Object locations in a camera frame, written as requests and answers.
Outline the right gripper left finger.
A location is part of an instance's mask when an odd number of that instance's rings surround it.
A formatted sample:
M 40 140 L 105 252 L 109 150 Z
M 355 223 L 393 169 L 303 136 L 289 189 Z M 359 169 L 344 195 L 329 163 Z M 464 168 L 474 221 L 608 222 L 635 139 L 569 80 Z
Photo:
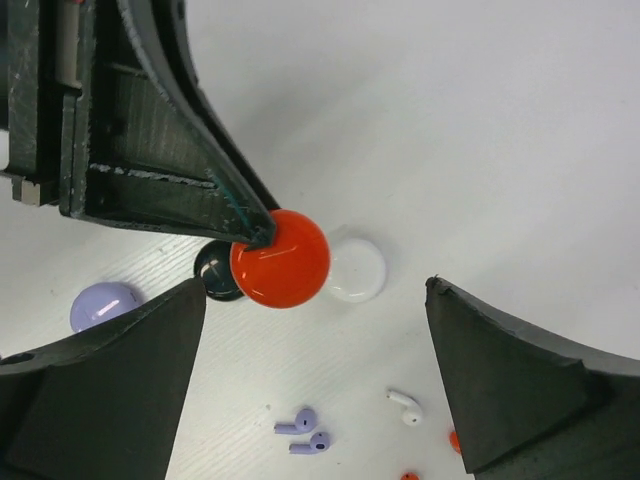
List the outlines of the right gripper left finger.
M 202 282 L 1 362 L 4 479 L 163 479 L 204 324 Z

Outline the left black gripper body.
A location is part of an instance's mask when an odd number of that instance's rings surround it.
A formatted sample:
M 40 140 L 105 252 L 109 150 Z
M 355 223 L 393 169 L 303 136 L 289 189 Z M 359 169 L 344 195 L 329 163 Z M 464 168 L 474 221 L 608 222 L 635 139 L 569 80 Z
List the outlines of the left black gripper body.
M 1 4 L 1 175 L 18 202 L 87 205 L 94 33 L 92 1 Z

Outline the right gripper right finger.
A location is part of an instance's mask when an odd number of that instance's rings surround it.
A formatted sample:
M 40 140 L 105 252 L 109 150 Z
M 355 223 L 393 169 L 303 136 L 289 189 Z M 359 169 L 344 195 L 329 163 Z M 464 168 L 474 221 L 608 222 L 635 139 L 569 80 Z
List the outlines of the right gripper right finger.
M 467 473 L 636 479 L 639 363 L 505 313 L 441 277 L 426 315 Z

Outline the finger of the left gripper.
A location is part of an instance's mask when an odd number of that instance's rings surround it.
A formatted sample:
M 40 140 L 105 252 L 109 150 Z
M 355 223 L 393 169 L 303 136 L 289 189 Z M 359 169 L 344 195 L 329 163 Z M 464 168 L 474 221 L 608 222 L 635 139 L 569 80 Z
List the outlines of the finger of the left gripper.
M 199 85 L 182 1 L 87 1 L 59 208 L 108 227 L 271 244 L 277 203 Z

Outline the orange earbud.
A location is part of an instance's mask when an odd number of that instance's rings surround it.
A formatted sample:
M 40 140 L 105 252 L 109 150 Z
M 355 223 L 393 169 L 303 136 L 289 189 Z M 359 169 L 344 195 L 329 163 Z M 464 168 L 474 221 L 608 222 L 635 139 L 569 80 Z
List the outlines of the orange earbud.
M 400 480 L 420 480 L 420 479 L 421 479 L 420 475 L 413 471 L 405 472 L 400 477 Z
M 451 430 L 448 435 L 448 440 L 451 448 L 458 454 L 461 454 L 460 443 L 458 439 L 457 432 L 455 430 Z

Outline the purple earbud charging case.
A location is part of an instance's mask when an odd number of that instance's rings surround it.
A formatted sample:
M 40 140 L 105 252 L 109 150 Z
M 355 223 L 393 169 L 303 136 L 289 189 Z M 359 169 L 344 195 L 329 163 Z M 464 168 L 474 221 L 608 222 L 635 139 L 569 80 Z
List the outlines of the purple earbud charging case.
M 120 282 L 102 282 L 82 290 L 74 299 L 69 322 L 74 333 L 93 328 L 143 304 L 142 297 Z

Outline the white earbud charging case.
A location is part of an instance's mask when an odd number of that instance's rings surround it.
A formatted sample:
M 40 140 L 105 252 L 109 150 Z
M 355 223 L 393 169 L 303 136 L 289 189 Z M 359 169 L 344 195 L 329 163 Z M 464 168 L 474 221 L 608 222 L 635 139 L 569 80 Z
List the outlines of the white earbud charging case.
M 387 264 L 380 249 L 362 238 L 346 238 L 331 249 L 326 290 L 336 299 L 364 303 L 376 297 L 387 279 Z

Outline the white earbud lower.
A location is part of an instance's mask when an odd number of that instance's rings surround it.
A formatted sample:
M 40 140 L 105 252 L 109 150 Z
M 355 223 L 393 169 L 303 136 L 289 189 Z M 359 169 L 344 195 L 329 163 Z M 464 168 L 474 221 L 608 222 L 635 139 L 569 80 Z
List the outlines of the white earbud lower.
M 401 420 L 404 424 L 408 426 L 417 426 L 423 421 L 424 412 L 422 407 L 409 395 L 396 390 L 388 390 L 386 392 L 386 398 L 403 407 Z

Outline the purple earbud right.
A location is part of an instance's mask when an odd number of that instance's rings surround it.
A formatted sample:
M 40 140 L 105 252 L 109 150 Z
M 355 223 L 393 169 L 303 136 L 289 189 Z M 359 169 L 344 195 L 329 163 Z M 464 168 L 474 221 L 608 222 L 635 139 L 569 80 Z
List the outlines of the purple earbud right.
M 327 451 L 330 444 L 330 436 L 327 432 L 317 432 L 306 443 L 292 443 L 289 446 L 289 453 L 291 455 L 314 455 Z

